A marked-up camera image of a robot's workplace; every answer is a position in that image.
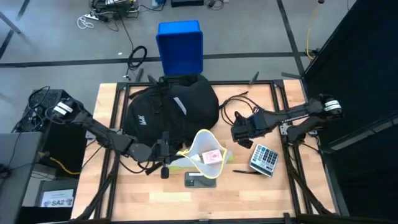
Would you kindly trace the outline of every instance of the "blue plastic bin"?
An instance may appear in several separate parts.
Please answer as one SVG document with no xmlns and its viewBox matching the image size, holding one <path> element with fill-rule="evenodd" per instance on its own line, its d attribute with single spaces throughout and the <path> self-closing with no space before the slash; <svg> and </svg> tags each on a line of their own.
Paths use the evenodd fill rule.
<svg viewBox="0 0 398 224">
<path fill-rule="evenodd" d="M 156 41 L 165 75 L 203 71 L 203 34 L 198 21 L 160 23 Z"/>
</svg>

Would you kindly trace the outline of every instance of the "smartphone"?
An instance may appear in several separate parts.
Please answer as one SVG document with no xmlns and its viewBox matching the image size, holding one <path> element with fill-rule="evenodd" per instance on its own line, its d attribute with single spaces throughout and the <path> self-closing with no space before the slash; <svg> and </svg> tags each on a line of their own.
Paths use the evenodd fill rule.
<svg viewBox="0 0 398 224">
<path fill-rule="evenodd" d="M 185 187 L 189 188 L 213 188 L 216 187 L 216 179 L 209 179 L 200 172 L 185 173 Z"/>
</svg>

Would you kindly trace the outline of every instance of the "concrete floor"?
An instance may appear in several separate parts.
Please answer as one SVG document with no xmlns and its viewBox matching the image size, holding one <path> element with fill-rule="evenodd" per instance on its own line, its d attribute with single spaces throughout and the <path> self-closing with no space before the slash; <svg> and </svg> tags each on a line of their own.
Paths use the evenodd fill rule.
<svg viewBox="0 0 398 224">
<path fill-rule="evenodd" d="M 24 33 L 13 35 L 0 64 L 126 58 L 131 52 L 120 22 L 119 32 L 96 21 L 91 21 L 94 29 L 77 28 L 77 18 L 89 12 L 88 1 L 30 0 L 23 16 L 17 19 L 23 2 L 0 0 L 0 10 Z M 149 0 L 141 3 L 150 6 Z M 283 3 L 298 50 L 303 52 L 317 0 L 283 0 Z M 310 48 L 322 47 L 346 13 L 346 1 L 326 1 L 321 5 Z M 148 57 L 157 57 L 158 24 L 192 19 L 200 22 L 204 54 L 292 51 L 276 0 L 229 0 L 220 11 L 205 6 L 171 8 L 168 2 L 162 12 L 142 12 L 138 19 L 126 19 L 125 24 L 134 44 L 146 46 Z M 7 25 L 0 21 L 0 44 L 8 32 Z M 310 61 L 306 57 L 301 59 L 306 68 Z M 0 132 L 12 129 L 21 117 L 29 93 L 44 85 L 65 89 L 93 111 L 99 84 L 125 81 L 122 76 L 126 66 L 114 63 L 0 68 Z M 160 62 L 146 62 L 142 68 L 145 74 L 163 75 Z M 267 57 L 204 60 L 203 75 L 209 80 L 249 80 L 257 71 L 259 79 L 266 80 L 282 78 L 281 72 L 298 73 L 293 57 Z"/>
</svg>

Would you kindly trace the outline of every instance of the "calculator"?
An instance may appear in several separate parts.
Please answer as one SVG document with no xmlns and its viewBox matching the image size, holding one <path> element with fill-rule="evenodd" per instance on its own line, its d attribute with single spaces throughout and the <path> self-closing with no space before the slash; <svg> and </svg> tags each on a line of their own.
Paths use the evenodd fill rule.
<svg viewBox="0 0 398 224">
<path fill-rule="evenodd" d="M 278 153 L 258 144 L 251 156 L 250 167 L 264 175 L 272 177 L 277 161 Z"/>
</svg>

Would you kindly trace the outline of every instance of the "wooden table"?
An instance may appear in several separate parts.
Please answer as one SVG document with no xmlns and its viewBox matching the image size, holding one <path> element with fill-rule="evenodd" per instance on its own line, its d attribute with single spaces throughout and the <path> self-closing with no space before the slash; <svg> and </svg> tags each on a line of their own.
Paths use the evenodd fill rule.
<svg viewBox="0 0 398 224">
<path fill-rule="evenodd" d="M 285 89 L 289 106 L 304 102 L 299 81 L 285 80 Z M 266 110 L 274 111 L 269 85 L 216 85 L 213 87 L 220 104 L 232 95 L 248 91 L 248 97 Z M 142 87 L 130 89 L 130 93 Z M 104 83 L 99 87 L 94 110 L 94 118 L 104 125 L 109 125 L 116 94 L 115 83 Z M 124 93 L 119 101 L 116 128 L 121 117 L 121 105 Z M 249 116 L 249 107 L 239 101 L 231 101 L 227 105 L 227 113 L 233 118 L 238 110 L 243 116 Z M 226 218 L 274 218 L 282 217 L 284 212 L 294 216 L 289 183 L 280 136 L 277 128 L 264 138 L 256 138 L 254 144 L 263 144 L 279 153 L 280 159 L 272 178 L 264 175 L 237 174 L 234 169 L 251 170 L 249 167 L 252 149 L 246 149 L 232 142 L 230 126 L 220 117 L 211 129 L 219 142 L 232 151 L 233 160 L 224 167 L 217 179 L 215 189 L 188 189 L 184 187 L 184 173 L 194 171 L 192 168 L 170 171 L 170 178 L 160 178 L 160 170 L 150 176 L 132 174 L 123 167 L 119 168 L 118 183 L 114 201 L 112 220 L 192 220 L 192 219 L 226 219 Z M 316 147 L 314 138 L 307 137 L 306 143 Z M 98 146 L 92 144 L 87 148 L 85 161 L 96 151 Z M 308 187 L 330 211 L 334 211 L 330 189 L 325 177 L 320 156 L 306 146 L 300 146 L 300 155 L 305 171 Z M 81 173 L 76 193 L 72 218 L 79 214 L 90 203 L 98 189 L 104 150 L 101 150 L 86 165 Z M 140 170 L 132 159 L 122 158 L 131 169 Z M 299 202 L 304 212 L 301 191 L 298 188 Z M 103 217 L 106 211 L 108 194 L 104 197 Z"/>
</svg>

